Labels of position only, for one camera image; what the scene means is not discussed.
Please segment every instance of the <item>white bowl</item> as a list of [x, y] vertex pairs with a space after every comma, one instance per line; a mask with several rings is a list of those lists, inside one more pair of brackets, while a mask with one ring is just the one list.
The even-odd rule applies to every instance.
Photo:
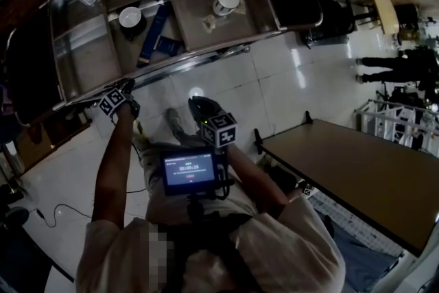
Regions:
[[126, 28], [131, 28], [137, 25], [141, 18], [142, 13], [140, 10], [134, 6], [130, 6], [129, 8], [122, 10], [119, 15], [119, 23]]

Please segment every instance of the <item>device screen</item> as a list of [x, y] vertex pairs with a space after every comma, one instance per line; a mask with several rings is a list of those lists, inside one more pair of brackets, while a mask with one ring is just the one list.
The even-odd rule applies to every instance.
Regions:
[[165, 173], [168, 185], [215, 180], [212, 154], [181, 156], [165, 159]]

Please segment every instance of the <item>black chair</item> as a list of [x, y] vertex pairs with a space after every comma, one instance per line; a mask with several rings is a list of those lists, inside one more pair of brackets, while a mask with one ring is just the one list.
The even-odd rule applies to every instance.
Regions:
[[349, 0], [344, 0], [346, 7], [335, 0], [318, 1], [323, 12], [322, 24], [317, 28], [300, 33], [303, 42], [308, 47], [329, 44], [329, 38], [342, 37], [355, 30], [355, 17]]

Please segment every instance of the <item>white shirt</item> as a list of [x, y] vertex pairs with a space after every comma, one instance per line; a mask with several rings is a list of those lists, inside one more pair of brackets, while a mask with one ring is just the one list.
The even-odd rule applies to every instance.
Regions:
[[[150, 221], [163, 218], [167, 224], [179, 222], [171, 216], [164, 201], [163, 195], [153, 196], [149, 208], [154, 210], [148, 210], [147, 214], [149, 222], [136, 218], [123, 230], [106, 220], [88, 224], [77, 274], [77, 292], [160, 292], [163, 289], [167, 262], [171, 259], [167, 256], [173, 243], [157, 233], [157, 226]], [[277, 220], [266, 213], [258, 214], [239, 187], [221, 204], [229, 206], [229, 213], [253, 216], [229, 237], [264, 292], [341, 292], [344, 260], [304, 197], [289, 203]], [[175, 209], [185, 212], [182, 204]], [[235, 288], [219, 257], [200, 250], [188, 258], [184, 293], [217, 293]]]

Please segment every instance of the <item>black cable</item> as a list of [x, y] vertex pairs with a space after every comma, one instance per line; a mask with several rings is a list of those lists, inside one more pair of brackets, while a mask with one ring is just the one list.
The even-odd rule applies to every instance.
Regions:
[[134, 148], [134, 150], [135, 150], [135, 152], [136, 152], [136, 154], [137, 154], [137, 157], [139, 158], [139, 164], [140, 164], [140, 166], [142, 166], [142, 159], [141, 159], [141, 157], [140, 157], [139, 151], [137, 150], [137, 148], [136, 148], [136, 146], [134, 145], [133, 142], [131, 142], [131, 145], [132, 145], [132, 147]]
[[223, 195], [222, 196], [215, 195], [215, 197], [216, 197], [216, 199], [219, 199], [219, 200], [225, 200], [230, 194], [230, 185], [233, 184], [233, 183], [231, 183], [231, 184], [228, 183], [227, 149], [225, 150], [223, 155], [220, 156], [220, 158], [222, 159], [221, 165], [223, 167], [223, 170], [219, 175], [219, 181], [222, 184], [220, 189], [222, 189]]
[[140, 189], [139, 191], [127, 191], [126, 193], [127, 193], [127, 194], [131, 194], [131, 193], [140, 193], [141, 191], [146, 191], [146, 189], [147, 189], [147, 188]]
[[54, 224], [53, 226], [51, 226], [51, 225], [49, 225], [49, 224], [47, 223], [46, 218], [44, 217], [43, 213], [42, 213], [39, 209], [34, 209], [34, 210], [29, 211], [29, 212], [31, 213], [31, 212], [33, 212], [33, 211], [36, 211], [36, 213], [38, 214], [38, 216], [40, 216], [40, 218], [42, 218], [42, 219], [44, 220], [44, 222], [46, 223], [47, 227], [49, 227], [49, 228], [54, 228], [54, 227], [56, 227], [56, 225], [57, 225], [57, 223], [56, 223], [56, 209], [57, 209], [58, 207], [68, 207], [69, 209], [72, 209], [72, 210], [76, 211], [77, 213], [80, 213], [82, 216], [85, 216], [86, 218], [91, 219], [91, 216], [86, 215], [86, 214], [82, 213], [81, 211], [79, 211], [79, 210], [75, 209], [74, 207], [71, 207], [70, 205], [67, 205], [67, 204], [58, 204], [58, 205], [56, 205], [56, 207], [54, 208], [54, 222], [55, 222], [55, 224]]

